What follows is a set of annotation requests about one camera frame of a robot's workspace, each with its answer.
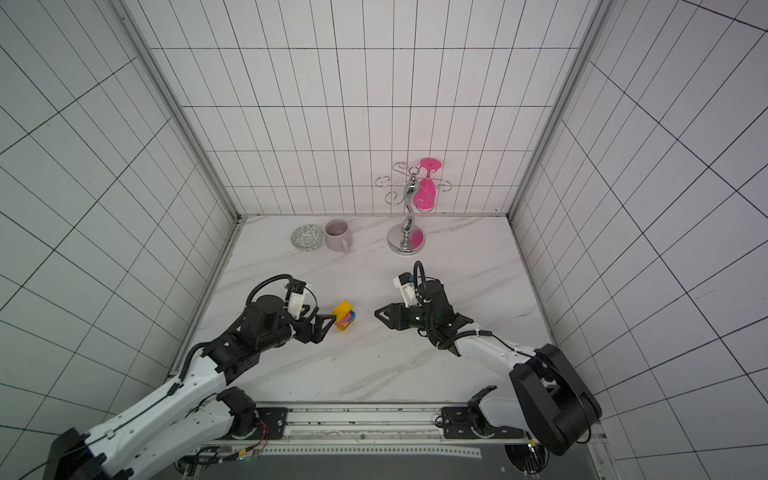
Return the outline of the pink lego brick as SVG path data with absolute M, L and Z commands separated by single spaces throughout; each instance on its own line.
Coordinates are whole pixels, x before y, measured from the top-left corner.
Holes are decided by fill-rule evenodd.
M 352 321 L 349 321 L 348 318 L 349 317 L 348 317 L 348 314 L 347 314 L 346 316 L 344 316 L 343 318 L 338 320 L 335 324 L 348 324 L 349 325 Z

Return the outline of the yellow curved lego brick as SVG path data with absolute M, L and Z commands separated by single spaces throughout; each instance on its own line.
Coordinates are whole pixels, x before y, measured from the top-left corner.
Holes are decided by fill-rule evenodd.
M 342 301 L 332 310 L 332 314 L 339 320 L 343 319 L 353 309 L 354 306 L 351 303 Z

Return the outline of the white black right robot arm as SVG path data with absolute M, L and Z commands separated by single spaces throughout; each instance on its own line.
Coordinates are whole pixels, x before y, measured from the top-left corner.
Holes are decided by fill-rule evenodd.
M 602 407 L 565 354 L 556 346 L 521 346 L 456 312 L 443 284 L 418 282 L 407 274 L 395 284 L 403 301 L 374 311 L 387 328 L 415 329 L 440 351 L 472 360 L 511 383 L 512 395 L 494 395 L 489 385 L 468 402 L 468 429 L 491 438 L 510 427 L 530 434 L 549 452 L 563 455 L 581 439 L 590 440 Z

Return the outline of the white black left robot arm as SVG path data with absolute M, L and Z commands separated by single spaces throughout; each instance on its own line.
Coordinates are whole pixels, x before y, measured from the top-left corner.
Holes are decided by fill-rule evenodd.
M 44 478 L 148 479 L 208 442 L 248 438 L 261 421 L 235 380 L 270 349 L 320 343 L 334 322 L 298 294 L 249 300 L 222 334 L 188 352 L 176 377 L 88 432 L 71 428 L 56 438 Z

